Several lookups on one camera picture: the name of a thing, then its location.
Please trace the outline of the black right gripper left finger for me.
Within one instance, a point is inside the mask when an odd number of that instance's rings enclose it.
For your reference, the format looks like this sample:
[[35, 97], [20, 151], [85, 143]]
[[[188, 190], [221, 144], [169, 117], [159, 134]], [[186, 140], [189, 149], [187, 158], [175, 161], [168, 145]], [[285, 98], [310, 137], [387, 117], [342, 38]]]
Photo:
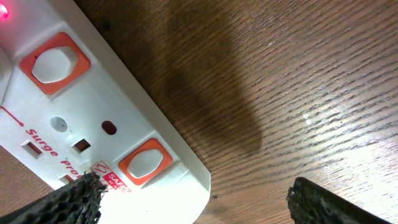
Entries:
[[58, 190], [1, 217], [2, 224], [95, 224], [106, 185], [95, 173], [84, 174]]

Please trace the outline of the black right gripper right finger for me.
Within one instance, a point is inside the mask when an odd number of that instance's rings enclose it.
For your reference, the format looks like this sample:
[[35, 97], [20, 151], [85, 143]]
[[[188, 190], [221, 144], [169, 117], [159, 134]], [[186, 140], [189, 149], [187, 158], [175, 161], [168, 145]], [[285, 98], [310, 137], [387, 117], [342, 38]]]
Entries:
[[304, 177], [295, 179], [286, 201], [295, 224], [390, 224]]

